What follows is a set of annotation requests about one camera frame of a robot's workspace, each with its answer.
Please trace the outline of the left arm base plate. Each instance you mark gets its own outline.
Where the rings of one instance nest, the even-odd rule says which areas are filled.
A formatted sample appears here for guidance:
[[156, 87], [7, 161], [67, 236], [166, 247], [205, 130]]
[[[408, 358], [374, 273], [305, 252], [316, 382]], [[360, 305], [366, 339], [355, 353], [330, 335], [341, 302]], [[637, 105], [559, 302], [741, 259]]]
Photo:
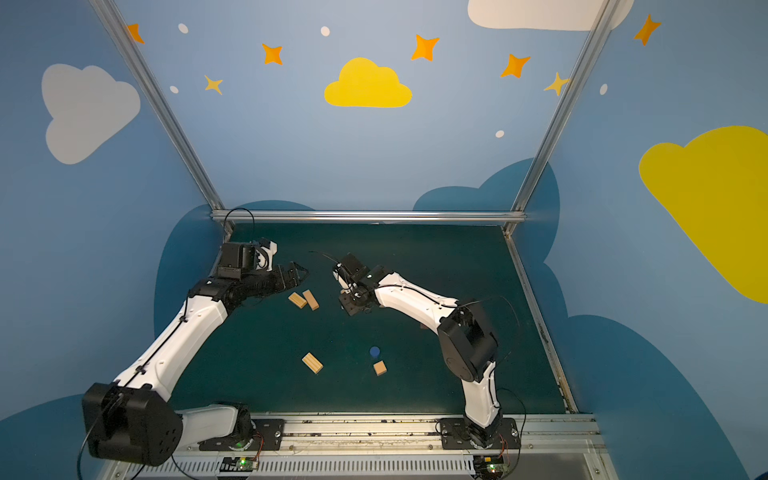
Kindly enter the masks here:
[[285, 422], [282, 419], [241, 418], [234, 431], [198, 443], [201, 451], [254, 452], [280, 449]]

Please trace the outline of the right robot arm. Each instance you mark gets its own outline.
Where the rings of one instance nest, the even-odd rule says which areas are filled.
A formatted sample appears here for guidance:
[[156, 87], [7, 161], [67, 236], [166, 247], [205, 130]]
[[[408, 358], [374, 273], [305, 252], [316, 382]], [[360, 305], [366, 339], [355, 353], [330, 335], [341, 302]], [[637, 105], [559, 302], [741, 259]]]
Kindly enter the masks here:
[[438, 295], [382, 266], [370, 269], [352, 254], [336, 262], [333, 275], [347, 314], [389, 308], [435, 333], [447, 368], [462, 382], [466, 434], [473, 445], [490, 446], [503, 417], [495, 384], [499, 341], [480, 302]]

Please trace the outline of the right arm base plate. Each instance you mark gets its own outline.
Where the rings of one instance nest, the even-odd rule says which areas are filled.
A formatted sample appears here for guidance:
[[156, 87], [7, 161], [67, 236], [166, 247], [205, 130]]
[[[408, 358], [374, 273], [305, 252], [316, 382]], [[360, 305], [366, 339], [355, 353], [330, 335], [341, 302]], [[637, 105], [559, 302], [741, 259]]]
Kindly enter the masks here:
[[503, 416], [485, 429], [471, 426], [466, 418], [440, 419], [435, 429], [444, 450], [502, 450], [521, 446], [516, 421]]

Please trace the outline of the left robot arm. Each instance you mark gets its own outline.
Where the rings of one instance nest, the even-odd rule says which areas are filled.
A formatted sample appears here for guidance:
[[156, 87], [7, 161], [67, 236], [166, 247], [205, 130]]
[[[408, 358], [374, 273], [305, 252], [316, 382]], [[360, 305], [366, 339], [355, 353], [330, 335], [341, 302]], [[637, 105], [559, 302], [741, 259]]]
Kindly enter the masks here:
[[246, 406], [218, 403], [176, 411], [169, 400], [209, 336], [245, 300], [291, 290], [308, 275], [306, 268], [291, 262], [237, 278], [199, 281], [175, 318], [129, 368], [111, 383], [95, 383], [86, 391], [84, 450], [99, 459], [159, 466], [178, 448], [192, 444], [249, 446], [255, 428]]

